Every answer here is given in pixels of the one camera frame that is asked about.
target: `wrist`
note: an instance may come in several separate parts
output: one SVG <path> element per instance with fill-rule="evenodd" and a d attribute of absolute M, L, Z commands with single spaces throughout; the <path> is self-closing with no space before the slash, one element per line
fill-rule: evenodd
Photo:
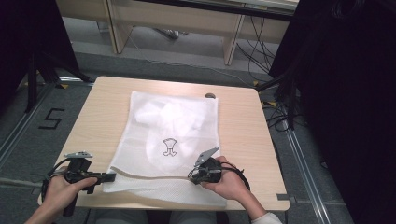
<path fill-rule="evenodd" d="M 242 192 L 238 202 L 247 210 L 252 220 L 264 216 L 267 211 L 262 207 L 257 198 L 249 190 Z"/>
<path fill-rule="evenodd" d="M 52 223 L 57 215 L 58 211 L 55 211 L 53 209 L 53 206 L 48 206 L 43 203 L 40 207 L 37 208 L 37 210 L 35 210 L 33 215 L 26 221 L 25 224 Z"/>

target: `wooden table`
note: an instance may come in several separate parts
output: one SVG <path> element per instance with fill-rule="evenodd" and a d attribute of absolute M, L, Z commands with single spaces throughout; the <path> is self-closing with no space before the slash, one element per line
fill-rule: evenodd
<path fill-rule="evenodd" d="M 245 176 L 252 192 L 268 210 L 289 209 L 289 201 L 279 201 L 277 194 L 286 194 L 258 93 L 253 89 L 120 77 L 99 77 L 78 116 L 58 161 L 66 153 L 86 150 L 93 154 L 89 171 L 105 172 L 124 131 L 132 91 L 168 95 L 205 97 L 213 93 L 219 98 L 219 140 L 221 154 Z M 141 198 L 129 192 L 104 193 L 102 185 L 94 194 L 84 191 L 77 206 L 96 208 L 194 209 L 215 208 L 165 203 Z M 235 201 L 228 201 L 226 210 L 243 210 Z"/>

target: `black line drawing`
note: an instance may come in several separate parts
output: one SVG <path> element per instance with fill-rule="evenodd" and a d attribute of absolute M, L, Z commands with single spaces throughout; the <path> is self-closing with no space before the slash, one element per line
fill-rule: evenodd
<path fill-rule="evenodd" d="M 58 127 L 58 124 L 61 122 L 61 119 L 51 119 L 50 114 L 52 111 L 64 111 L 64 109 L 61 108 L 52 108 L 49 113 L 47 114 L 46 118 L 44 120 L 54 120 L 56 121 L 55 125 L 53 127 L 46 127 L 46 126 L 38 126 L 38 129 L 47 129 L 47 130 L 54 130 Z"/>
<path fill-rule="evenodd" d="M 177 142 L 177 140 L 173 139 L 173 138 L 167 138 L 164 139 L 163 142 L 166 144 L 167 147 L 167 151 L 163 152 L 164 156 L 175 156 L 177 153 L 173 150 L 173 147 L 175 146 L 175 143 Z"/>

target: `white bag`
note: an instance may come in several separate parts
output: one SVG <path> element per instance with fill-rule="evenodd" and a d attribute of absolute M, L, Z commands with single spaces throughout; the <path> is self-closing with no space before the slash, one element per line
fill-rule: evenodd
<path fill-rule="evenodd" d="M 219 100 L 134 91 L 130 113 L 104 192 L 132 193 L 174 203 L 225 206 L 187 179 L 198 156 L 219 146 Z"/>

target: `gray floor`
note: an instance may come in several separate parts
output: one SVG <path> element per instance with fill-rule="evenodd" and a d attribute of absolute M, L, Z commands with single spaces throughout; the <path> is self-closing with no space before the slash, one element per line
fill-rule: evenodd
<path fill-rule="evenodd" d="M 137 77 L 244 88 L 252 88 L 254 80 L 263 83 L 271 79 L 257 66 L 249 64 L 239 50 L 235 52 L 233 64 L 224 65 L 221 38 L 217 36 L 187 34 L 181 35 L 175 41 L 152 29 L 135 27 L 132 39 L 123 53 L 116 55 L 112 52 L 109 34 L 106 31 L 100 32 L 96 22 L 64 19 L 64 23 L 73 42 L 81 71 L 91 77 Z M 244 50 L 251 50 L 246 40 L 238 42 Z M 268 44 L 268 48 L 276 53 L 277 45 Z M 64 71 L 60 71 L 60 75 L 69 76 Z M 0 115 L 0 142 L 6 141 L 23 116 L 26 89 L 26 86 L 21 86 L 13 103 Z M 6 162 L 0 165 L 0 178 L 39 181 L 41 175 L 55 163 L 90 89 L 91 87 L 78 83 L 69 85 L 67 89 L 40 87 L 40 90 L 49 90 L 48 96 L 37 109 L 22 138 L 15 143 Z M 265 101 L 273 101 L 275 90 L 264 91 L 260 97 Z M 53 124 L 52 121 L 45 120 L 52 108 L 64 109 L 64 112 L 54 114 L 62 121 L 54 130 L 39 129 L 40 126 Z M 267 119 L 277 115 L 271 108 L 264 109 L 264 113 Z M 320 153 L 310 135 L 309 127 L 306 127 L 302 118 L 297 121 L 295 133 L 326 206 L 329 220 L 331 223 L 353 223 L 331 175 L 320 165 Z M 270 133 L 278 151 L 285 186 L 290 196 L 289 211 L 276 214 L 284 223 L 320 223 L 286 133 L 277 131 L 275 127 L 270 128 Z M 37 208 L 35 188 L 4 183 L 0 188 L 0 223 L 22 223 Z M 74 216 L 61 217 L 57 223 L 82 223 L 87 213 L 88 209 L 78 208 Z M 93 223 L 94 213 L 92 210 L 88 223 Z M 244 211 L 229 212 L 228 215 L 233 224 L 248 223 Z"/>

